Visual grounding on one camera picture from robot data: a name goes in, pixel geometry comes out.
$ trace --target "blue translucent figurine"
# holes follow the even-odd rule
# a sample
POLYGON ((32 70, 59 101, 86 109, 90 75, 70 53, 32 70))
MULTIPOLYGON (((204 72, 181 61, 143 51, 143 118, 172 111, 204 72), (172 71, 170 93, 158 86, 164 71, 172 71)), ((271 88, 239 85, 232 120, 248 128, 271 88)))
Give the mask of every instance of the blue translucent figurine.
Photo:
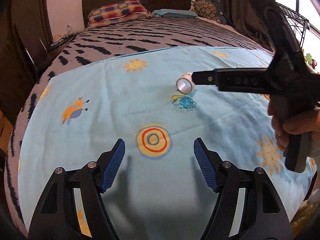
POLYGON ((180 108, 185 108, 188 111, 193 111, 193 105, 196 105, 197 103, 192 100, 191 97, 185 96, 185 97, 180 97, 180 108))

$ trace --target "tape roll hole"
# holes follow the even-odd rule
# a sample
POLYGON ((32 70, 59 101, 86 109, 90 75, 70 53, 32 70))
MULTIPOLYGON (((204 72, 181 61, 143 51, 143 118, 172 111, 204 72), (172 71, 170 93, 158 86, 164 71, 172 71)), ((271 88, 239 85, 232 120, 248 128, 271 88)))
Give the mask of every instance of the tape roll hole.
POLYGON ((191 92, 191 89, 192 89, 190 82, 186 79, 178 80, 177 87, 181 93, 185 93, 185 94, 191 92))

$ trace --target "ribbed blue pad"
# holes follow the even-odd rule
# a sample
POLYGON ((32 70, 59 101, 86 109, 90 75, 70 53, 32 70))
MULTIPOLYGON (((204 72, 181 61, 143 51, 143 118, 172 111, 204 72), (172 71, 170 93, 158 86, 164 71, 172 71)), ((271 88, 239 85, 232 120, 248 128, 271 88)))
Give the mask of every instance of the ribbed blue pad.
POLYGON ((199 143, 198 139, 193 143, 193 151, 209 188, 216 191, 218 187, 217 172, 207 156, 207 153, 199 143))
POLYGON ((116 147, 105 170, 103 171, 104 176, 102 178, 102 183, 100 186, 103 193, 105 193, 106 190, 112 186, 112 183, 115 180, 116 174, 122 162, 124 152, 125 144, 122 140, 120 144, 116 147))

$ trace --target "metal rack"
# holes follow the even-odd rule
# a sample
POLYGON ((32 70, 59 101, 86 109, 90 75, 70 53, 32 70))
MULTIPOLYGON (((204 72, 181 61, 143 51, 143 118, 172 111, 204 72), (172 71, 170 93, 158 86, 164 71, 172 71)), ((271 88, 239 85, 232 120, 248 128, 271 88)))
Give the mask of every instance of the metal rack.
POLYGON ((295 12, 294 10, 288 8, 287 6, 284 6, 280 3, 277 3, 277 4, 280 6, 284 15, 286 16, 286 18, 289 22, 289 25, 292 27, 292 30, 294 31, 294 33, 297 37, 297 40, 299 41, 299 39, 300 39, 299 44, 300 44, 300 48, 302 48, 303 42, 304 42, 304 37, 306 35, 306 30, 310 29, 309 21, 305 17, 303 17, 302 15, 295 12))

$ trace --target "blue pillow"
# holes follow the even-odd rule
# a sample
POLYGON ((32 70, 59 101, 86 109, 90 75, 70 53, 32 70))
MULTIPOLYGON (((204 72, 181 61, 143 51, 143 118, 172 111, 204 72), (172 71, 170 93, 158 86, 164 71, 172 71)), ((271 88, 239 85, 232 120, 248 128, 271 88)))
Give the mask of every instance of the blue pillow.
POLYGON ((171 9, 154 10, 152 14, 157 17, 170 17, 170 18, 196 18, 197 17, 197 14, 193 11, 171 10, 171 9))

